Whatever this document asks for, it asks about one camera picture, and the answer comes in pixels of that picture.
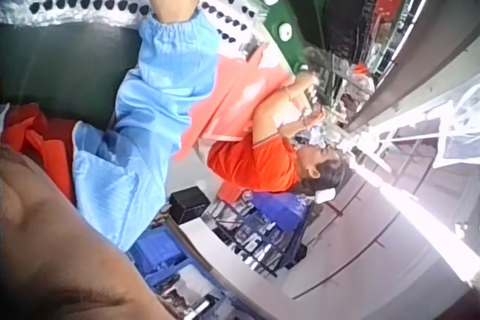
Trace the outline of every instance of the bracelet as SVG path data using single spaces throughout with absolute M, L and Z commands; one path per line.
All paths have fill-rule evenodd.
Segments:
M 292 100 L 292 93 L 288 90 L 288 86 L 284 86 L 283 89 L 286 91 L 286 95 L 288 95 L 288 100 Z

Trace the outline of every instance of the orange shirt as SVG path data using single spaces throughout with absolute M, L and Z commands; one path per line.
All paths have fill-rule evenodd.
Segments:
M 207 164 L 238 187 L 276 193 L 300 180 L 295 158 L 293 147 L 280 135 L 254 146 L 249 134 L 240 142 L 216 142 L 208 153 Z

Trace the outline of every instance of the person's skin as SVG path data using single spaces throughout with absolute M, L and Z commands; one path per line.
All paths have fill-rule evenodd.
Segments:
M 307 119 L 308 123 L 297 121 L 296 123 L 292 123 L 292 126 L 287 126 L 283 129 L 282 127 L 277 129 L 274 121 L 275 114 L 277 114 L 286 103 L 303 94 L 306 89 L 314 84 L 314 80 L 315 77 L 310 74 L 298 75 L 293 84 L 275 91 L 255 108 L 252 128 L 254 145 L 261 144 L 277 133 L 285 137 L 291 137 L 300 130 L 325 119 L 324 113 L 320 110 L 314 112 L 312 116 Z M 336 158 L 336 153 L 330 148 L 321 149 L 312 145 L 302 146 L 297 150 L 296 168 L 298 176 L 300 178 L 319 178 L 320 173 L 317 170 L 317 164 Z
M 188 21 L 198 0 L 151 0 Z M 0 274 L 15 319 L 172 319 L 128 258 L 99 235 L 31 159 L 0 149 Z

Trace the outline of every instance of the light blue sleeve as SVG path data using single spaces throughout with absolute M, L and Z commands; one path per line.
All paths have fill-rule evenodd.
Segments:
M 220 44 L 198 11 L 172 25 L 150 16 L 139 32 L 139 67 L 118 90 L 114 128 L 79 123 L 73 135 L 77 207 L 124 251 L 166 202 L 168 162 L 190 125 L 189 110 L 213 90 Z

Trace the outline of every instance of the red shirt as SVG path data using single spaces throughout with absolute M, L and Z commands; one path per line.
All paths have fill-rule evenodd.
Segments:
M 254 146 L 249 134 L 240 142 L 216 142 L 208 153 L 207 164 L 238 187 L 276 193 L 300 181 L 295 158 L 293 147 L 280 135 Z
M 37 104 L 12 106 L 1 141 L 12 150 L 36 158 L 60 191 L 75 204 L 71 168 L 74 157 L 73 120 L 47 119 Z

